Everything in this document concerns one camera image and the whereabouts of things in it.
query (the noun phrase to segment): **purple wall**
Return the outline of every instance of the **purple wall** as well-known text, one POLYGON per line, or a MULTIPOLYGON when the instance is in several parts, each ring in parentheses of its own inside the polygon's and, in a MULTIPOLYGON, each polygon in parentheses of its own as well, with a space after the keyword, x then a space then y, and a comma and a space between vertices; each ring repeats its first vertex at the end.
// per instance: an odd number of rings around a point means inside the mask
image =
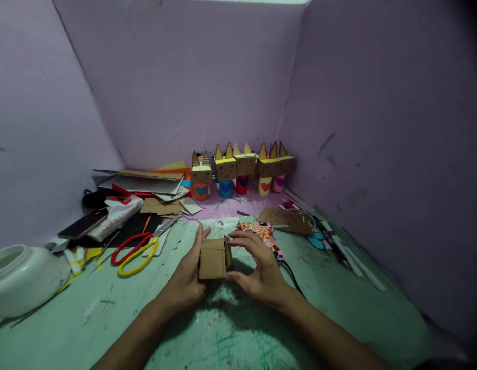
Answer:
POLYGON ((128 167, 278 137, 306 4, 55 0, 128 167))
POLYGON ((0 248, 50 240, 121 165, 51 0, 1 1, 0 248))
POLYGON ((300 158, 292 190, 472 345, 477 34, 452 4, 313 1, 279 136, 300 158))

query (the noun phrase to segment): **white container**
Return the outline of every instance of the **white container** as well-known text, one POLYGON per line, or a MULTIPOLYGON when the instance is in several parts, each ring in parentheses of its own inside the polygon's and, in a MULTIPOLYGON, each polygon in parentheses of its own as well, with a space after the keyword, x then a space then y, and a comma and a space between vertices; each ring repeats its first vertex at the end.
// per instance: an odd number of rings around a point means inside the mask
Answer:
POLYGON ((49 300, 69 279, 70 267, 45 248, 0 249, 0 322, 49 300))

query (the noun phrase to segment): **yellow scissors handle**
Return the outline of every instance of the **yellow scissors handle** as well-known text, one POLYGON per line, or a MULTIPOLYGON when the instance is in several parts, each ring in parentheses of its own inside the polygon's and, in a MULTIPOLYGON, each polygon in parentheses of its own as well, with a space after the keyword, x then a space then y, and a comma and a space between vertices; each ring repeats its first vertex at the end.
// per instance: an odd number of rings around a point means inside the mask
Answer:
POLYGON ((146 244, 144 247, 141 247, 136 253, 134 253, 132 256, 130 256, 128 259, 126 259, 124 262, 120 264, 119 269, 117 271, 118 275, 121 278, 129 278, 139 273, 144 267, 147 266, 149 262, 151 262, 151 258, 154 256, 157 248, 158 248, 158 237, 151 238, 148 244, 146 244), (149 257, 146 258, 146 260, 143 262, 141 266, 139 266, 135 270, 124 272, 125 265, 127 265, 134 258, 138 257, 142 252, 144 252, 146 249, 148 249, 151 246, 152 246, 151 253, 149 254, 149 257))

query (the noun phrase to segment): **toilet paper roll figure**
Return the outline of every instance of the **toilet paper roll figure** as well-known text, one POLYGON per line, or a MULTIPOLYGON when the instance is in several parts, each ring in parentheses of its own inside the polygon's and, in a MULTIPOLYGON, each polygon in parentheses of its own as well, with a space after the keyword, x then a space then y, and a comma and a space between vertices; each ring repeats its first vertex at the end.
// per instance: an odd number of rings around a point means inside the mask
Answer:
POLYGON ((190 181, 192 182, 192 194, 195 196, 196 200, 208 200, 209 184, 213 182, 213 178, 207 152, 204 153, 202 161, 199 160, 196 151, 192 153, 190 181))
POLYGON ((279 159, 276 141, 271 146, 269 156, 265 148, 265 143, 262 143, 259 160, 257 161, 257 175, 259 175, 259 195, 266 196, 269 194, 273 177, 279 175, 279 159))
POLYGON ((279 142, 279 175, 273 178, 271 188, 275 192, 282 192, 284 189, 284 180, 287 175, 293 173, 295 157, 289 156, 282 142, 279 142))
POLYGON ((255 173, 255 166, 257 164, 257 156, 249 148, 249 145, 245 143, 245 149, 243 153, 237 147, 235 143, 233 148, 233 157, 237 164, 237 185, 235 190, 237 194, 246 194, 249 191, 250 175, 255 173))
POLYGON ((228 143, 224 156, 221 148, 216 147, 215 160, 216 178, 219 182, 219 195, 222 198, 230 198, 233 192, 232 180, 237 177, 236 160, 233 157, 232 145, 228 143))

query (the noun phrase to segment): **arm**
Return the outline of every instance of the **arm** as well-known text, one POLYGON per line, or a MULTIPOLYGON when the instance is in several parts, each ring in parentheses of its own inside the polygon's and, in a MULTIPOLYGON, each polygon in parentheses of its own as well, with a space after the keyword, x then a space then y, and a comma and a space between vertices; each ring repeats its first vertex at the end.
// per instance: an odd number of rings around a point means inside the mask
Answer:
POLYGON ((246 276, 232 271, 227 279, 235 282, 251 298, 261 301, 289 317, 312 350, 337 369, 381 369, 387 364, 334 321, 312 306, 284 279, 274 255, 255 234, 230 233, 231 246, 242 246, 257 263, 246 276))
POLYGON ((202 224, 199 225, 192 248, 182 258, 166 286, 142 309, 92 370, 144 368, 168 321, 197 304, 204 295, 206 287, 197 279, 197 262, 202 242, 210 232, 210 228, 203 231, 202 224))

